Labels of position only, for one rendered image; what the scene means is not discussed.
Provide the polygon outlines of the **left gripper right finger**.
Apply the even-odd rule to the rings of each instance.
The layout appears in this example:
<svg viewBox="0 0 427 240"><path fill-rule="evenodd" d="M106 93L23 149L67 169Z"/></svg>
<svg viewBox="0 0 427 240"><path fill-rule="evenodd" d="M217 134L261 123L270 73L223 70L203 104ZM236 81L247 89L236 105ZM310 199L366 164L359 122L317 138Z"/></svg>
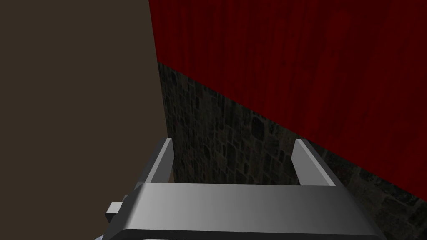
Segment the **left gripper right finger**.
<svg viewBox="0 0 427 240"><path fill-rule="evenodd" d="M301 185L343 185L307 139L295 140L291 160Z"/></svg>

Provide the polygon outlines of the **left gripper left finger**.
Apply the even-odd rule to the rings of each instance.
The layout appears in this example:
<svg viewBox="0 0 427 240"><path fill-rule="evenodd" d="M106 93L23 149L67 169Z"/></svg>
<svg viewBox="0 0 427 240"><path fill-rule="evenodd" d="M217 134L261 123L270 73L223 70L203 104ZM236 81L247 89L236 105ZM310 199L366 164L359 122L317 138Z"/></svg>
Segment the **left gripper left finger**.
<svg viewBox="0 0 427 240"><path fill-rule="evenodd" d="M143 170L143 183L167 183L172 171L173 161L172 138L162 138Z"/></svg>

